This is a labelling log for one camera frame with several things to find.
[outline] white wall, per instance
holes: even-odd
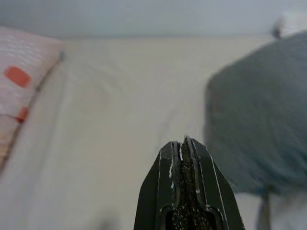
[[[0,0],[0,24],[57,37],[267,33],[307,0]]]

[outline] pillowcase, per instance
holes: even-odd
[[[0,27],[0,169],[20,123],[63,44],[56,39]]]
[[[235,192],[307,188],[307,33],[226,67],[206,93],[207,148]]]

